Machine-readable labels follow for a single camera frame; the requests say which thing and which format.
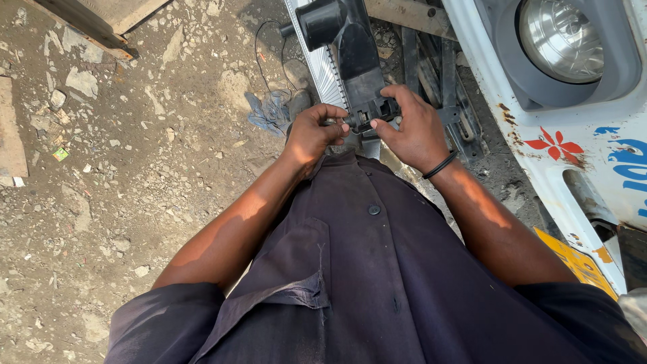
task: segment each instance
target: headlight lens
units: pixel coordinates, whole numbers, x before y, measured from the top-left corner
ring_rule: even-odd
[[[550,77],[573,84],[602,77],[602,42],[575,6],[563,0],[526,0],[519,35],[530,60]]]

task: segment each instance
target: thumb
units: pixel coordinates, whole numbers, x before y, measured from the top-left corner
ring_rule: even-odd
[[[395,139],[398,137],[398,134],[399,134],[399,132],[395,128],[393,128],[393,126],[390,126],[388,122],[381,119],[371,120],[371,127],[375,129],[375,131],[377,132],[377,135],[386,144],[389,144],[390,142],[395,141]]]
[[[348,133],[350,127],[348,124],[331,124],[323,128],[328,142],[341,138]]]

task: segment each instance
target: red flower decal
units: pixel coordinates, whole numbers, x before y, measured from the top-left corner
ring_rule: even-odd
[[[582,149],[581,146],[573,142],[563,142],[564,136],[562,135],[561,131],[556,132],[555,139],[553,139],[553,137],[551,137],[551,135],[548,134],[548,132],[545,131],[542,127],[540,127],[540,129],[542,130],[543,138],[546,141],[543,141],[541,139],[536,139],[533,141],[523,141],[523,142],[528,144],[531,148],[534,148],[534,149],[541,150],[541,149],[548,148],[548,154],[554,160],[559,159],[563,153],[564,157],[574,165],[580,164],[580,161],[573,154],[584,153],[584,150]]]

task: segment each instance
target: black wristband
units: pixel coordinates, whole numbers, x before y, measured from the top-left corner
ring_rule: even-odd
[[[431,171],[431,172],[429,172],[429,173],[427,173],[427,174],[423,175],[423,176],[422,176],[422,178],[423,178],[423,179],[430,179],[431,177],[433,177],[433,175],[434,175],[434,174],[436,174],[436,173],[440,172],[440,171],[441,171],[441,169],[445,168],[448,164],[450,164],[450,163],[454,160],[454,158],[456,158],[456,156],[457,156],[457,155],[458,155],[458,151],[457,151],[457,150],[454,150],[454,151],[449,155],[449,157],[445,158],[445,160],[444,160],[444,161],[442,161],[442,162],[441,162],[441,164],[439,164],[436,168],[432,169],[432,171]]]

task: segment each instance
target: left hand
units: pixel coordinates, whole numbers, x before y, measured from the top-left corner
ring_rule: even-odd
[[[288,158],[298,163],[308,176],[319,158],[329,145],[342,145],[347,137],[350,126],[343,122],[347,117],[346,110],[329,104],[318,104],[303,110],[294,121],[282,158]],[[335,123],[322,126],[326,119],[335,119]]]

